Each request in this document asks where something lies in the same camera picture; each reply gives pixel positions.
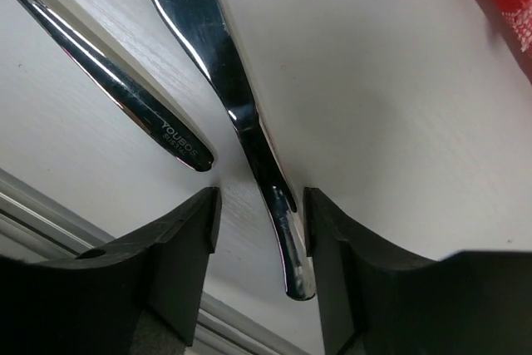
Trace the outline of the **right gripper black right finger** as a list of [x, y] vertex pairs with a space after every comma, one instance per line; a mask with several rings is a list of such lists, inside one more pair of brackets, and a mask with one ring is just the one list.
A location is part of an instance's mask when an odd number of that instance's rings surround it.
[[528, 354], [531, 255], [414, 254], [345, 214], [320, 189], [304, 217], [328, 354]]

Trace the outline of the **silver fork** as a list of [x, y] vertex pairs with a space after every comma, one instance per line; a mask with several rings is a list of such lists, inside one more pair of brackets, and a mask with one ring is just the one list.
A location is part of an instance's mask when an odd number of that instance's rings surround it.
[[53, 41], [158, 146], [198, 172], [210, 170], [209, 147], [162, 101], [42, 0], [17, 0]]

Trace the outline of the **silver table knife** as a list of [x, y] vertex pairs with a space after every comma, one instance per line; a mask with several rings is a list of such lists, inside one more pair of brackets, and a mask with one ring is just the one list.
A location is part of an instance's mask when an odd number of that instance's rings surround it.
[[231, 120], [273, 224], [285, 293], [296, 301], [313, 298], [316, 283], [298, 203], [269, 143], [220, 1], [151, 1]]

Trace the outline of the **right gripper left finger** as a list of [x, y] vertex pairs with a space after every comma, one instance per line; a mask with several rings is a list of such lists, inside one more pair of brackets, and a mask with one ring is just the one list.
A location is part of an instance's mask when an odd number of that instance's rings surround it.
[[193, 344], [221, 194], [207, 187], [74, 259], [1, 259], [4, 354], [182, 354]]

